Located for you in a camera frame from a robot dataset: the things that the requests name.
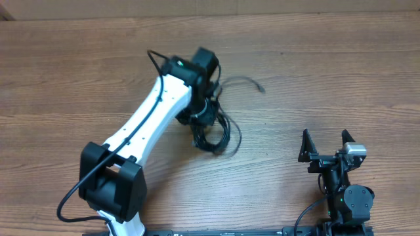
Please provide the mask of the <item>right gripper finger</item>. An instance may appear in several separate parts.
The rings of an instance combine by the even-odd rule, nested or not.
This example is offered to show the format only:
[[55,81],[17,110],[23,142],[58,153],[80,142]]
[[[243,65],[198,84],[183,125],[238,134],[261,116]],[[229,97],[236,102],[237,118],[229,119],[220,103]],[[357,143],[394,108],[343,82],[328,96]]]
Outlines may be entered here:
[[309,163],[318,156],[318,151],[308,129],[303,130],[302,144],[299,152],[298,162]]
[[344,146],[346,143],[355,142],[355,139],[350,135],[347,129],[344,129],[341,132],[342,137],[342,145]]

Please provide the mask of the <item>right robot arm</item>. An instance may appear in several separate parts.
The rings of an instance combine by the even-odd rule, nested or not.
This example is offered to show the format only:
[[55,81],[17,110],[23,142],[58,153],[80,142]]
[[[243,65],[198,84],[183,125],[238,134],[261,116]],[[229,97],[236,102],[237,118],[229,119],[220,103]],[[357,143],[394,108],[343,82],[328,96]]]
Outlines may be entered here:
[[[293,226],[294,235],[373,235],[370,210],[375,194],[358,184],[352,185],[348,173],[359,168],[367,157],[367,149],[356,142],[347,130],[341,133],[342,148],[333,155],[320,155],[309,130],[303,130],[298,161],[308,163],[308,172],[318,175],[318,188],[323,197],[303,210]],[[328,219],[321,219],[316,226],[299,229],[303,216],[314,207],[326,202]]]

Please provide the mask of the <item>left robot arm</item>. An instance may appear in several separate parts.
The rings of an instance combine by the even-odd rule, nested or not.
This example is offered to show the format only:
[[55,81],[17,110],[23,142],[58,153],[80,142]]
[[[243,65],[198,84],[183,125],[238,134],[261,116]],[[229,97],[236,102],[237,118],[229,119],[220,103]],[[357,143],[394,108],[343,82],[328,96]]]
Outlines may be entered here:
[[173,119],[196,130],[217,119],[211,81],[219,68],[215,53],[200,47],[191,60],[165,58],[145,101],[103,144],[89,142],[81,152],[79,196],[97,211],[108,235],[144,235],[139,211],[146,198],[144,166]]

